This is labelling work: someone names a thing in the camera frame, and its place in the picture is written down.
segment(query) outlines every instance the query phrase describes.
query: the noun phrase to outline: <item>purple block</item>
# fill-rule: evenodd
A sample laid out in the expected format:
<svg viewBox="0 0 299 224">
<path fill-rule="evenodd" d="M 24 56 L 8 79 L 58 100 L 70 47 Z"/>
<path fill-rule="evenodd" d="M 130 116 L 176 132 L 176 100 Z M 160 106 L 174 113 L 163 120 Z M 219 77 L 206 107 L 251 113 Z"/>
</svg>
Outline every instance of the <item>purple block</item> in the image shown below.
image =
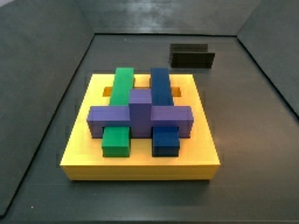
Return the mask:
<svg viewBox="0 0 299 224">
<path fill-rule="evenodd" d="M 94 106 L 88 111 L 88 128 L 94 138 L 103 137 L 103 128 L 130 127 L 128 106 Z"/>
<path fill-rule="evenodd" d="M 131 89 L 128 107 L 130 107 L 130 118 L 131 118 L 131 137 L 132 138 L 151 137 L 152 136 L 151 89 Z"/>
<path fill-rule="evenodd" d="M 152 106 L 152 126 L 179 127 L 179 136 L 191 137 L 192 108 L 188 106 Z"/>
<path fill-rule="evenodd" d="M 152 91 L 151 89 L 131 89 L 130 101 L 134 104 L 152 104 Z"/>
</svg>

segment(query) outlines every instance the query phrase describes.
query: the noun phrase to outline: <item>green block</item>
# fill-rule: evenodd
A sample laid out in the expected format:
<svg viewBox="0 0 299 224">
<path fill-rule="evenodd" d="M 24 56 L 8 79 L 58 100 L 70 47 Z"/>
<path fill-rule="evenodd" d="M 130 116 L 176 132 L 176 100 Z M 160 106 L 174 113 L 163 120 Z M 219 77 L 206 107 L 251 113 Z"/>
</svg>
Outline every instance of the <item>green block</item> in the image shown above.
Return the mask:
<svg viewBox="0 0 299 224">
<path fill-rule="evenodd" d="M 135 85 L 135 69 L 132 67 L 119 67 L 114 81 L 110 105 L 128 105 L 130 89 Z"/>
<path fill-rule="evenodd" d="M 106 158 L 130 157 L 130 127 L 106 127 L 102 149 Z"/>
</svg>

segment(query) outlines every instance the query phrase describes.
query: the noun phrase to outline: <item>blue block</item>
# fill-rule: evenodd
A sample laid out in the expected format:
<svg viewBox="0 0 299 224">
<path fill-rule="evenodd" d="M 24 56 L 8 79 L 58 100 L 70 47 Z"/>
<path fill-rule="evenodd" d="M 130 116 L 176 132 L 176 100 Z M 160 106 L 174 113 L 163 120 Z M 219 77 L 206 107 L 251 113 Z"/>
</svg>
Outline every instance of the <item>blue block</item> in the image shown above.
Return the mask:
<svg viewBox="0 0 299 224">
<path fill-rule="evenodd" d="M 154 106 L 172 106 L 174 95 L 167 68 L 151 68 L 151 88 Z"/>
<path fill-rule="evenodd" d="M 154 127 L 154 157 L 179 157 L 180 138 L 178 127 Z"/>
</svg>

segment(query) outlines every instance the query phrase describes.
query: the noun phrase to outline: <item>gray surface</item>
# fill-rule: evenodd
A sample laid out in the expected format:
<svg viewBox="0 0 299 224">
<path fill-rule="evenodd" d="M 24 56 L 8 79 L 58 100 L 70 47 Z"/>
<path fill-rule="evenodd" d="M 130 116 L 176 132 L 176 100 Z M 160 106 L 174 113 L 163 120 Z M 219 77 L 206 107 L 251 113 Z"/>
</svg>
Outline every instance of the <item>gray surface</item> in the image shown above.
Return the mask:
<svg viewBox="0 0 299 224">
<path fill-rule="evenodd" d="M 15 196 L 94 32 L 71 0 L 0 8 L 0 215 Z"/>
<path fill-rule="evenodd" d="M 95 33 L 238 35 L 260 0 L 76 0 Z"/>
<path fill-rule="evenodd" d="M 15 0 L 0 0 L 0 7 L 8 3 L 11 3 Z"/>
<path fill-rule="evenodd" d="M 238 38 L 299 115 L 299 1 L 264 0 Z"/>
<path fill-rule="evenodd" d="M 208 43 L 195 73 L 222 167 L 211 182 L 71 182 L 59 167 L 92 70 L 168 67 L 171 43 Z M 235 38 L 96 36 L 6 221 L 298 221 L 299 125 Z"/>
</svg>

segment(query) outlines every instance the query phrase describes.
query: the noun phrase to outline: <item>yellow block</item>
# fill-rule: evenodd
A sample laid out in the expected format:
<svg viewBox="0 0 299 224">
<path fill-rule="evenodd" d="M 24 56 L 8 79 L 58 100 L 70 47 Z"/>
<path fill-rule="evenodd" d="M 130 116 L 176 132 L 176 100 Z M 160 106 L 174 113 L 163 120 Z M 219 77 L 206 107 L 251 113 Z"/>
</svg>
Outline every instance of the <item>yellow block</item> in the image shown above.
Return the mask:
<svg viewBox="0 0 299 224">
<path fill-rule="evenodd" d="M 191 106 L 191 138 L 180 139 L 179 157 L 152 157 L 152 140 L 131 139 L 130 157 L 103 157 L 102 139 L 92 139 L 87 117 L 90 106 L 108 105 L 103 96 L 112 87 L 114 74 L 94 74 L 70 135 L 60 167 L 72 180 L 212 179 L 220 161 L 191 74 L 171 74 L 171 85 L 180 92 L 174 105 Z M 150 87 L 150 74 L 135 75 L 135 87 Z"/>
</svg>

